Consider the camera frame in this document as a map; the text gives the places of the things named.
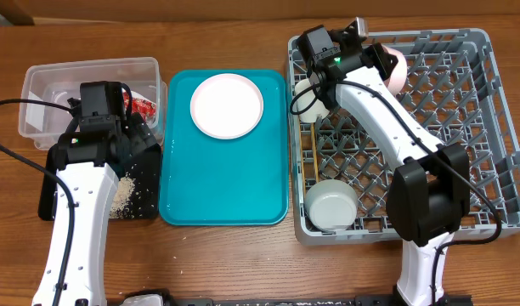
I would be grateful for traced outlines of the red snack wrapper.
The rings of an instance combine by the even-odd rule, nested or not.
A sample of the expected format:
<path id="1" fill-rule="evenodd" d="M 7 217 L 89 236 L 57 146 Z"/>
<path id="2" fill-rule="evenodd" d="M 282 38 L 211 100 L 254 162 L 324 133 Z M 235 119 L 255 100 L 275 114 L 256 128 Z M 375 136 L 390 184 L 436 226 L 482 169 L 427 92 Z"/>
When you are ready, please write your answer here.
<path id="1" fill-rule="evenodd" d="M 132 98 L 132 113 L 139 113 L 148 125 L 153 126 L 156 123 L 157 104 L 134 91 Z"/>

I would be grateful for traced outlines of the cream cup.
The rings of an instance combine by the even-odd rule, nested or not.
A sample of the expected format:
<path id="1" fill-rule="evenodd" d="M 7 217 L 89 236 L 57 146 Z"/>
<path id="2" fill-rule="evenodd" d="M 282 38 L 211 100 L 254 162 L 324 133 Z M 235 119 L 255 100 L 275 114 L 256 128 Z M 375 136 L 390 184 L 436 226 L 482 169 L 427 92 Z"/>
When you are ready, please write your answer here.
<path id="1" fill-rule="evenodd" d="M 297 99 L 293 110 L 298 113 L 300 121 L 305 123 L 315 123 L 318 119 L 324 119 L 330 114 L 323 102 L 315 96 L 313 89 Z"/>

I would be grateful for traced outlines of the pink bowl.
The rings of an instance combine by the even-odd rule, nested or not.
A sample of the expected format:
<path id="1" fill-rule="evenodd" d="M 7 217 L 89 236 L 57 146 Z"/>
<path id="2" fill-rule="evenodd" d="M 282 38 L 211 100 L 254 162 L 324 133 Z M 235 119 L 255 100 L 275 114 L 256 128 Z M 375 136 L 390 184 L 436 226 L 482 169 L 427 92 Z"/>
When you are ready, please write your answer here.
<path id="1" fill-rule="evenodd" d="M 396 56 L 398 60 L 391 76 L 384 82 L 388 91 L 396 96 L 403 89 L 407 80 L 407 61 L 400 51 L 386 46 L 383 48 L 387 53 Z"/>

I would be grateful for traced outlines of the pink plate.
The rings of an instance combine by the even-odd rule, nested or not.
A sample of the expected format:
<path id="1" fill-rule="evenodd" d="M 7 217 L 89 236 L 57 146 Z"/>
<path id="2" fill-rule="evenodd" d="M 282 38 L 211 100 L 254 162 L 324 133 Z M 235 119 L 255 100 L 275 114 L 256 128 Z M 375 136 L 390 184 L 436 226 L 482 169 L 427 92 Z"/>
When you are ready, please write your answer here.
<path id="1" fill-rule="evenodd" d="M 230 140 L 245 136 L 263 116 L 263 96 L 249 78 L 222 73 L 208 77 L 193 92 L 190 115 L 205 135 Z"/>

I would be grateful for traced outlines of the grey bowl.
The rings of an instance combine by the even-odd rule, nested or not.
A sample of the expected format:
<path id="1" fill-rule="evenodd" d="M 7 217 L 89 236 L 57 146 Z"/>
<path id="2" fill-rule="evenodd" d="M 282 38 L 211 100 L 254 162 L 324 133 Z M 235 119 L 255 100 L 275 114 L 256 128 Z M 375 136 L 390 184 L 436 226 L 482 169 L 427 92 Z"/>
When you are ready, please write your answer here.
<path id="1" fill-rule="evenodd" d="M 346 230 L 353 225 L 358 205 L 355 190 L 336 179 L 319 181 L 307 191 L 304 200 L 310 222 L 324 232 Z"/>

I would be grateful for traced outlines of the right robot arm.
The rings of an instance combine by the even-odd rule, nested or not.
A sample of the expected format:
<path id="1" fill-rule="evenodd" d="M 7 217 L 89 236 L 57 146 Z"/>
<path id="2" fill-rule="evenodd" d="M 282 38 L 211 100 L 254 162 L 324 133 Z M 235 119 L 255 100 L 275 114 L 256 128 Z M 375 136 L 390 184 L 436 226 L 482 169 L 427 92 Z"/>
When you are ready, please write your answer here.
<path id="1" fill-rule="evenodd" d="M 444 144 L 397 101 L 407 77 L 404 56 L 376 42 L 363 46 L 364 25 L 305 31 L 297 48 L 307 77 L 295 87 L 291 112 L 314 122 L 336 108 L 348 111 L 380 148 L 393 173 L 389 221 L 403 241 L 402 270 L 393 299 L 405 305 L 446 301 L 444 250 L 470 210 L 469 157 Z"/>

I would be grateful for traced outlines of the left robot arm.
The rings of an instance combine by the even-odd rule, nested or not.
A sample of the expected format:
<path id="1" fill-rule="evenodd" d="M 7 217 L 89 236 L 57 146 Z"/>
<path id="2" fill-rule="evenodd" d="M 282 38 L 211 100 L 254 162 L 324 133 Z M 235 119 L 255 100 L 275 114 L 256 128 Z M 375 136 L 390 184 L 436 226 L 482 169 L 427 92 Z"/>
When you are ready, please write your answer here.
<path id="1" fill-rule="evenodd" d="M 105 305 L 104 261 L 112 218 L 157 214 L 161 147 L 143 117 L 86 116 L 49 151 L 54 227 L 35 305 Z"/>

